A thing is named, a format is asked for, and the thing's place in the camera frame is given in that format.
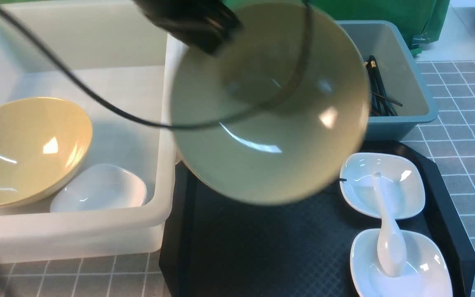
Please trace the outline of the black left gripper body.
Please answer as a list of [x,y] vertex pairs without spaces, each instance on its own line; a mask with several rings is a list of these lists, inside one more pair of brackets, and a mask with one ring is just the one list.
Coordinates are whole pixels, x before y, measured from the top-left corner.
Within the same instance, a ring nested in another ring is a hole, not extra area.
[[222,0],[136,0],[153,23],[189,47],[215,56],[242,28]]

